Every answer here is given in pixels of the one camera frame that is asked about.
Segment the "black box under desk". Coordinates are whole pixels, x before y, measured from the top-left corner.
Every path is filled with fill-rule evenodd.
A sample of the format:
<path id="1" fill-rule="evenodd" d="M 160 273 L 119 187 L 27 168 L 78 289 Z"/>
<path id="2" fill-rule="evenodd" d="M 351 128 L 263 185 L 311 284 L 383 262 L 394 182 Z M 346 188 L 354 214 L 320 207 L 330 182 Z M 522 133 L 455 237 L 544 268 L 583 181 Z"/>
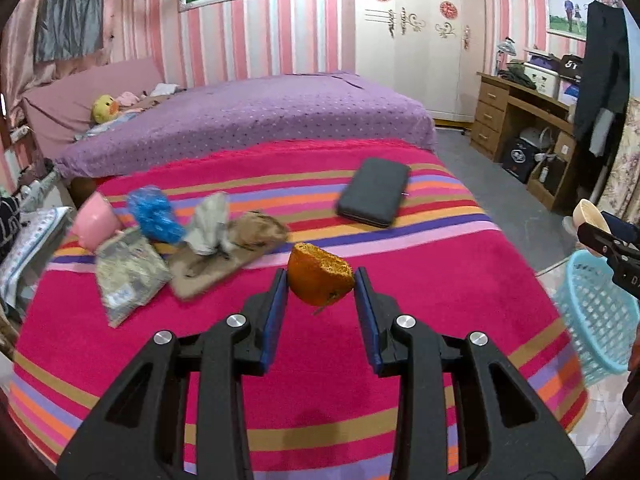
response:
<path id="1" fill-rule="evenodd" d="M 537 165 L 536 156 L 540 149 L 521 138 L 512 138 L 506 142 L 501 166 L 511 176 L 526 184 Z"/>

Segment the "purple dotted bed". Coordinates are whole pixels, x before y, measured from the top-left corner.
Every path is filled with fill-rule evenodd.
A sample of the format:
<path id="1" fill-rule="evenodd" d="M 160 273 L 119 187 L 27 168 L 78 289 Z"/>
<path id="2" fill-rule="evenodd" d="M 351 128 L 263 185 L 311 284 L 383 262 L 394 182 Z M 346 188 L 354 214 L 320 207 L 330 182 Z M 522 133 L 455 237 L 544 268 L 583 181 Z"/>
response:
<path id="1" fill-rule="evenodd" d="M 55 159 L 67 179 L 134 174 L 184 158 L 297 140 L 399 139 L 434 150 L 424 106 L 349 72 L 255 78 L 177 92 Z"/>

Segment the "silver snack wrapper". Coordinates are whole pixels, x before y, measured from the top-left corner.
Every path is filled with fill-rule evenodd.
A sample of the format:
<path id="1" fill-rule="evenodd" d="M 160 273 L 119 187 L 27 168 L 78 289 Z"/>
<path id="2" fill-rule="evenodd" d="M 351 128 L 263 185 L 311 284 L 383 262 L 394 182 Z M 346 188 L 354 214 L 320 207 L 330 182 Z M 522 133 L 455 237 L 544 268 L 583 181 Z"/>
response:
<path id="1" fill-rule="evenodd" d="M 168 266 L 136 226 L 96 248 L 96 282 L 107 323 L 117 327 L 170 281 Z"/>

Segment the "grey tissue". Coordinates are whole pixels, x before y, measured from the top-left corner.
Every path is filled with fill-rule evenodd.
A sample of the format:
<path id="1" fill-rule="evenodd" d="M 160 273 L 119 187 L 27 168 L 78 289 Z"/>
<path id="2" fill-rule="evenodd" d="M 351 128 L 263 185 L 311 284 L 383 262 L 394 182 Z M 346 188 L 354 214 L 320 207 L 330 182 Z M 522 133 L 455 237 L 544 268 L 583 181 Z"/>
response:
<path id="1" fill-rule="evenodd" d="M 194 208 L 183 240 L 198 256 L 228 254 L 232 248 L 229 219 L 228 194 L 217 192 L 209 195 Z"/>

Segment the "desk lamp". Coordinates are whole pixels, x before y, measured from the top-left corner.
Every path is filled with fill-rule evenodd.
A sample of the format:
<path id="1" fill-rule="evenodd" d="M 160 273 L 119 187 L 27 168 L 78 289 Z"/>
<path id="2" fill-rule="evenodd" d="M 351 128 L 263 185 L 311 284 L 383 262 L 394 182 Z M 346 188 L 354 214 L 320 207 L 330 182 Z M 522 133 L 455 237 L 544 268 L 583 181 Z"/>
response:
<path id="1" fill-rule="evenodd" d="M 495 74 L 499 75 L 502 70 L 508 68 L 510 58 L 517 55 L 515 42 L 512 38 L 506 37 L 497 44 Z"/>

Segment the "pink piggy bank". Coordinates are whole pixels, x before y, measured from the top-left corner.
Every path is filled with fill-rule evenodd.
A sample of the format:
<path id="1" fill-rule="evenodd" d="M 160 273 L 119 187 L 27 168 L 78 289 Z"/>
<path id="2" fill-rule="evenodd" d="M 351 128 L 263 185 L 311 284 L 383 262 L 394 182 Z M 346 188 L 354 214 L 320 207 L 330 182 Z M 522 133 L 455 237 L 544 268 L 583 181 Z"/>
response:
<path id="1" fill-rule="evenodd" d="M 122 222 L 111 203 L 100 192 L 94 192 L 77 211 L 70 232 L 82 248 L 95 252 L 121 228 Z"/>

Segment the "blue plastic bag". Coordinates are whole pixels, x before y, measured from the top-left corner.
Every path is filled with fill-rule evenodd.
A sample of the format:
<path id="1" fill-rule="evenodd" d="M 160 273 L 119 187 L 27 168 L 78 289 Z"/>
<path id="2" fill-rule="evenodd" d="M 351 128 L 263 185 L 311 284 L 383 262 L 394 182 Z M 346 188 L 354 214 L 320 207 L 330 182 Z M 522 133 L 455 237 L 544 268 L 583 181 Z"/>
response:
<path id="1" fill-rule="evenodd" d="M 127 207 L 145 237 L 171 245 L 182 241 L 184 227 L 170 200 L 157 186 L 148 185 L 130 192 Z"/>

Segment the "yellow duck plush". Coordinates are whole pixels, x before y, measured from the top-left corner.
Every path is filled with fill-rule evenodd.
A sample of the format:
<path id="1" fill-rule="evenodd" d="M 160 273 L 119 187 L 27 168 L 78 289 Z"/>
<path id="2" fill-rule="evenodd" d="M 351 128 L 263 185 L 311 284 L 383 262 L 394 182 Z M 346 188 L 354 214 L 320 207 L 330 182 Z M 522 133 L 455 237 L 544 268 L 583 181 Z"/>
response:
<path id="1" fill-rule="evenodd" d="M 111 122 L 119 115 L 119 102 L 108 94 L 99 96 L 92 104 L 91 115 L 96 125 Z"/>

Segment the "black hanging clothes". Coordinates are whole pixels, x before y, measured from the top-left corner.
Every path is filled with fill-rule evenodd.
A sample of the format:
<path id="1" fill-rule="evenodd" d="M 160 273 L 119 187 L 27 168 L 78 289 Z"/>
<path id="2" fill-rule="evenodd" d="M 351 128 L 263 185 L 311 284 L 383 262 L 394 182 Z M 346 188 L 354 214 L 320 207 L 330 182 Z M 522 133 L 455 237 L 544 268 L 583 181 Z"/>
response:
<path id="1" fill-rule="evenodd" d="M 599 1 L 588 6 L 587 45 L 574 116 L 574 138 L 593 156 L 605 152 L 608 134 L 629 100 L 629 48 L 625 14 Z"/>

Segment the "white storage box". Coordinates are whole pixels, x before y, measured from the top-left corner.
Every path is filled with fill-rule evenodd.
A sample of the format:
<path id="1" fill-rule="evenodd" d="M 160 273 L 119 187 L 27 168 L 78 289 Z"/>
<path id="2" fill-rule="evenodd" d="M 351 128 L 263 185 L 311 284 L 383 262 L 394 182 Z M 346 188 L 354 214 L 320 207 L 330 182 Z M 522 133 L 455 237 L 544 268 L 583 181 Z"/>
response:
<path id="1" fill-rule="evenodd" d="M 533 81 L 537 92 L 551 99 L 558 97 L 560 76 L 557 72 L 532 63 L 525 63 L 524 73 Z"/>

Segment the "brown paper ball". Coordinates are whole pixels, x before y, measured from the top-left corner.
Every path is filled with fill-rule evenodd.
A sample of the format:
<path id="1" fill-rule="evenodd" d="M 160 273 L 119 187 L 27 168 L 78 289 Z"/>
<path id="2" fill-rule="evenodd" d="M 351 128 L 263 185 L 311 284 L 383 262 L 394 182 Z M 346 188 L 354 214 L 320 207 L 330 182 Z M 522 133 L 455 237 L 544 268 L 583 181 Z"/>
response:
<path id="1" fill-rule="evenodd" d="M 280 245 L 288 240 L 288 227 L 260 211 L 247 211 L 228 226 L 229 242 L 244 249 Z"/>

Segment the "half orange peel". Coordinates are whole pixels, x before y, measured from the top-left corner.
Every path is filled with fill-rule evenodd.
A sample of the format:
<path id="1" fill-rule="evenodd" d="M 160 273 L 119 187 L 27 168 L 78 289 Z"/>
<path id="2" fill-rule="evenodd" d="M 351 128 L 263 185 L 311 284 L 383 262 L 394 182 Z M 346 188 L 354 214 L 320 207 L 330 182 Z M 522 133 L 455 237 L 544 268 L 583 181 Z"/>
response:
<path id="1" fill-rule="evenodd" d="M 325 308 L 355 286 L 354 271 L 340 257 L 310 243 L 296 243 L 288 257 L 288 287 L 308 306 Z"/>

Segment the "white round bowl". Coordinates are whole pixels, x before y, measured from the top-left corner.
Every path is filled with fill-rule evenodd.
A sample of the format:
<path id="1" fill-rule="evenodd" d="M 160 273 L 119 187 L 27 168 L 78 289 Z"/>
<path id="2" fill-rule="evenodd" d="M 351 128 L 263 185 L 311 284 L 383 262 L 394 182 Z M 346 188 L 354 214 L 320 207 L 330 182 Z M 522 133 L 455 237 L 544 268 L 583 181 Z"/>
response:
<path id="1" fill-rule="evenodd" d="M 573 224 L 575 230 L 578 230 L 583 224 L 589 224 L 595 228 L 610 234 L 611 230 L 596 205 L 582 198 L 575 206 L 573 211 Z"/>

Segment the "small framed couple photo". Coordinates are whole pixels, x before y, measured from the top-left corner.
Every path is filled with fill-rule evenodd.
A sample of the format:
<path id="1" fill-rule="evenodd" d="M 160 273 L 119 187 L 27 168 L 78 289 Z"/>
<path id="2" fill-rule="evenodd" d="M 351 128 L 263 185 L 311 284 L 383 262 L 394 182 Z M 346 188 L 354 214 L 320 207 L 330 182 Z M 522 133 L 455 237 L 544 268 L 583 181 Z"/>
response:
<path id="1" fill-rule="evenodd" d="M 585 41 L 588 6 L 598 0 L 547 0 L 547 32 Z"/>

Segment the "light blue plastic basket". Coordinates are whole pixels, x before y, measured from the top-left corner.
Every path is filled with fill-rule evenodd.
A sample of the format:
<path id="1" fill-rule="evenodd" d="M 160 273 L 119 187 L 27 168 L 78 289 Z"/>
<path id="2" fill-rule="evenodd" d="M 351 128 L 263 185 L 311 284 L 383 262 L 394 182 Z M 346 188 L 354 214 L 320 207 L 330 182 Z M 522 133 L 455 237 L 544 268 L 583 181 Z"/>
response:
<path id="1" fill-rule="evenodd" d="M 639 324 L 638 300 L 613 283 L 606 259 L 581 249 L 568 258 L 553 295 L 586 386 L 628 372 Z"/>

